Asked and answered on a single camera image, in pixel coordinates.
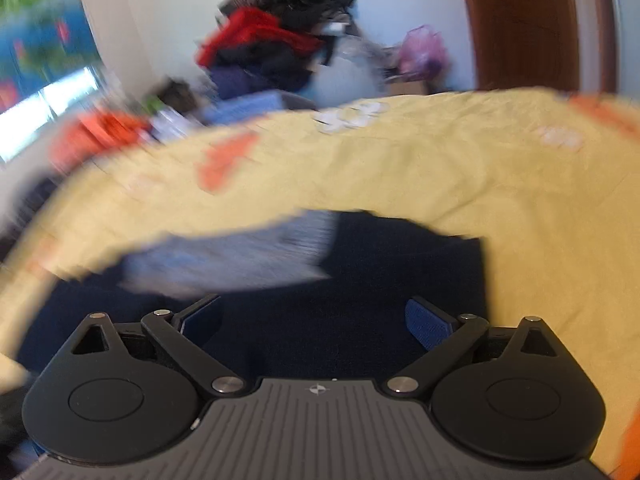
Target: orange clothing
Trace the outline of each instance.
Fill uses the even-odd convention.
[[[123,112],[80,114],[64,126],[53,143],[50,161],[57,170],[67,172],[93,155],[139,143],[140,133],[146,127],[146,119]]]

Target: cardboard box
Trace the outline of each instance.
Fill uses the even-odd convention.
[[[405,81],[391,83],[386,87],[389,95],[429,95],[424,81]]]

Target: blue foam pad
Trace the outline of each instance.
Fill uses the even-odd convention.
[[[404,308],[404,322],[409,332],[429,351],[453,334],[450,322],[439,318],[415,300],[409,300]]]

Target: yellow blanket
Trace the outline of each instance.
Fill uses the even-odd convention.
[[[260,120],[216,194],[198,188],[218,128],[75,176],[2,271],[0,377],[53,278],[99,270],[167,233],[219,234],[298,208],[366,209],[486,238],[491,322],[542,316],[607,404],[594,455],[612,470],[640,399],[640,142],[548,91],[405,96],[325,135],[310,112]],[[640,110],[617,103],[638,118]]]

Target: round black pad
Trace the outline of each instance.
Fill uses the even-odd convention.
[[[553,415],[560,397],[545,383],[530,379],[505,379],[486,391],[486,400],[498,413],[519,420],[537,420]]]
[[[110,352],[54,360],[28,393],[24,425],[42,449],[73,462],[134,462],[185,435],[198,397],[178,372]]]
[[[110,422],[131,415],[144,399],[142,390],[134,383],[98,379],[78,386],[69,397],[69,407],[86,420]]]
[[[460,368],[436,386],[431,413],[450,437],[485,457],[529,465],[584,458],[602,429],[602,399],[579,367],[571,373],[555,359]]]

